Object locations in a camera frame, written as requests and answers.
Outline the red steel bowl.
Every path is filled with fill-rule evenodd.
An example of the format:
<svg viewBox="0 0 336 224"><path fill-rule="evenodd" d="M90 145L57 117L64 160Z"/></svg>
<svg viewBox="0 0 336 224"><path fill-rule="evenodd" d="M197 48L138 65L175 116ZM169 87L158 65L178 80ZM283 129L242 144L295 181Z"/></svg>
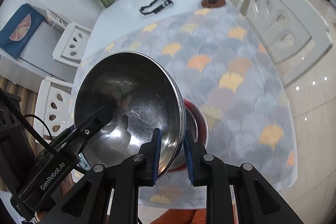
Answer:
<svg viewBox="0 0 336 224"><path fill-rule="evenodd" d="M191 131L194 142L201 143L206 147L209 138L209 128L204 114L201 112L200 108L198 108L198 106L196 106L193 102L187 99L184 99L183 102L187 114L186 128ZM182 147L168 172L176 172L185 168L186 160L184 149Z"/></svg>

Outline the blue steel bowl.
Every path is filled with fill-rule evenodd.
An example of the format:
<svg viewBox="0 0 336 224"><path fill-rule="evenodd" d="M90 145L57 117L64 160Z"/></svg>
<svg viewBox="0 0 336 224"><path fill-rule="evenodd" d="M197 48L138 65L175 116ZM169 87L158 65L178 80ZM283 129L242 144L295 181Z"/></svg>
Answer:
<svg viewBox="0 0 336 224"><path fill-rule="evenodd" d="M172 166L182 148L186 110L169 73L150 57L118 52L99 61L78 90L74 122L79 125L102 110L104 127L82 152L90 166L110 167L139 153L154 130L162 133L158 176Z"/></svg>

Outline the white chair near left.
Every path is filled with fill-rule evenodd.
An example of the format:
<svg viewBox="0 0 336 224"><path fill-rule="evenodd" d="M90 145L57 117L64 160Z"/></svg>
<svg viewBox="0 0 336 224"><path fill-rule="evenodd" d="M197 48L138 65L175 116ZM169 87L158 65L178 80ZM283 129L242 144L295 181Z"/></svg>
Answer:
<svg viewBox="0 0 336 224"><path fill-rule="evenodd" d="M74 124L69 112L71 91L71 83L53 77L46 77L41 82L34 129L48 143Z"/></svg>

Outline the white chair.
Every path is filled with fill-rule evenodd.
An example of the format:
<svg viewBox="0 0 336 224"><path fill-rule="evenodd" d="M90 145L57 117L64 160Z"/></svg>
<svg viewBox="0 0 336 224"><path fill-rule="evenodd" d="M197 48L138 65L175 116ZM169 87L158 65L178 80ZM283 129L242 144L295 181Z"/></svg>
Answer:
<svg viewBox="0 0 336 224"><path fill-rule="evenodd" d="M327 22L307 0L240 0L237 9L276 65L314 42L303 60L282 76L284 86L304 75L333 46Z"/></svg>
<svg viewBox="0 0 336 224"><path fill-rule="evenodd" d="M69 112L71 91L71 83L53 77L46 77L41 82L34 129L48 143L74 124Z"/></svg>
<svg viewBox="0 0 336 224"><path fill-rule="evenodd" d="M54 60L79 67L92 30L75 22L68 24L52 53Z"/></svg>

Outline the white refrigerator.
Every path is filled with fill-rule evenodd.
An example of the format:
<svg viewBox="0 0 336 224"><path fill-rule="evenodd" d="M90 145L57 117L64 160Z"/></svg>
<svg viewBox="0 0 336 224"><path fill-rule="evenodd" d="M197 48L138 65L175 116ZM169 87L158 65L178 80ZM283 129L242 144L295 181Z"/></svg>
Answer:
<svg viewBox="0 0 336 224"><path fill-rule="evenodd" d="M1 48L1 76L36 93L46 77L72 83L76 68L52 57L60 36L44 18L17 59Z"/></svg>

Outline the white chair far left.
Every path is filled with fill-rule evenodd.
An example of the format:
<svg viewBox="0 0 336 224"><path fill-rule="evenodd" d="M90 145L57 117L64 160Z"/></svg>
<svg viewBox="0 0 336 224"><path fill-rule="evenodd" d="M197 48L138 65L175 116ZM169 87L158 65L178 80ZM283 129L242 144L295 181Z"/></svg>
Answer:
<svg viewBox="0 0 336 224"><path fill-rule="evenodd" d="M52 53L54 60L79 67L92 30L75 22L68 24Z"/></svg>

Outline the fan pattern table mat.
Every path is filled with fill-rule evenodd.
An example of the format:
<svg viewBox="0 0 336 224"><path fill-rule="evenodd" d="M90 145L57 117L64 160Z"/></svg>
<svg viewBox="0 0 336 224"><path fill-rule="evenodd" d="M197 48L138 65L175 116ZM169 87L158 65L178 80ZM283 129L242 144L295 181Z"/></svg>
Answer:
<svg viewBox="0 0 336 224"><path fill-rule="evenodd" d="M227 164L250 162L277 190L294 184L297 146L288 99L262 43L234 7L118 22L103 14L72 95L98 61L119 51L144 53L172 75L204 116L209 153Z"/></svg>

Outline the blue fridge cover cloth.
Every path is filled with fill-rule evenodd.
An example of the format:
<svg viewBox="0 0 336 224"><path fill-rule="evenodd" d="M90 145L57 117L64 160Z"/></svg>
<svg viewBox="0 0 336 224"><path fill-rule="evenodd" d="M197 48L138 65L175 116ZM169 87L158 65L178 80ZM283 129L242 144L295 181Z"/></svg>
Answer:
<svg viewBox="0 0 336 224"><path fill-rule="evenodd" d="M1 48L17 59L44 18L28 3L21 5L1 29Z"/></svg>

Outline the white chair near right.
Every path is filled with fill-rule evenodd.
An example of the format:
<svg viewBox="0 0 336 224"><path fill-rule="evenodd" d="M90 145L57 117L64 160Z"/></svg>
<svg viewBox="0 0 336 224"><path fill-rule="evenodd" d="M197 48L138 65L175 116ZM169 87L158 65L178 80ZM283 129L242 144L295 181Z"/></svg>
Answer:
<svg viewBox="0 0 336 224"><path fill-rule="evenodd" d="M276 65L314 42L303 60L282 76L284 86L304 75L333 46L327 22L307 0L240 0L237 9Z"/></svg>

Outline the black phone stand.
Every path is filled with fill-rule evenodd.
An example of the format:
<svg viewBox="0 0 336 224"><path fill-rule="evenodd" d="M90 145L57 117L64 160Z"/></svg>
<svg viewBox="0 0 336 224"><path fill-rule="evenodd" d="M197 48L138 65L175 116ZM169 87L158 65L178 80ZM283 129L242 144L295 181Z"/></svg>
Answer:
<svg viewBox="0 0 336 224"><path fill-rule="evenodd" d="M202 0L201 6L207 9L219 8L226 5L225 0Z"/></svg>

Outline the black frame on table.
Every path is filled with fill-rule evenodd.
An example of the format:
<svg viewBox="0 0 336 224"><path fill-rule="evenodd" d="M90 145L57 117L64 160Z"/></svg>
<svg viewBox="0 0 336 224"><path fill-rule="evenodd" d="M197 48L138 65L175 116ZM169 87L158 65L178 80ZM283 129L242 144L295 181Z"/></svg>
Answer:
<svg viewBox="0 0 336 224"><path fill-rule="evenodd" d="M157 14L172 4L172 0L153 0L147 6L141 6L139 12L142 15Z"/></svg>

